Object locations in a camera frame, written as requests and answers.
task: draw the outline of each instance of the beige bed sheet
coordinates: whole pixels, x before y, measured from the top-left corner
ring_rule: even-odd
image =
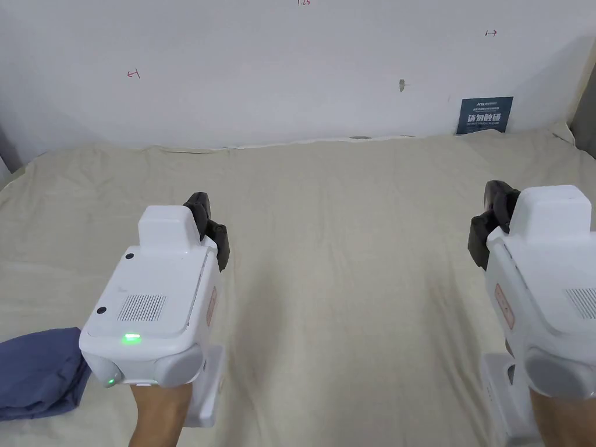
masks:
[[[477,363],[504,341],[467,237],[491,179],[596,198],[595,160],[546,129],[49,153],[0,193],[0,340],[81,327],[145,207],[207,191],[231,238],[229,361],[215,428],[180,446],[485,446]],[[78,409],[0,423],[0,445],[120,446],[135,419],[92,377]]]

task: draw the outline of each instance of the human wrist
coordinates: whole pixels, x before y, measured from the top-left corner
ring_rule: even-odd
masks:
[[[546,447],[596,445],[596,399],[550,398],[530,389],[536,424]]]
[[[130,447],[174,447],[186,414],[187,408],[180,404],[139,409]]]

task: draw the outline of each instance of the folded blue fabric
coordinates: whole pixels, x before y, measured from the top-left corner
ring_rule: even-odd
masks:
[[[79,405],[91,373],[80,329],[50,329],[0,343],[0,421],[62,414]]]

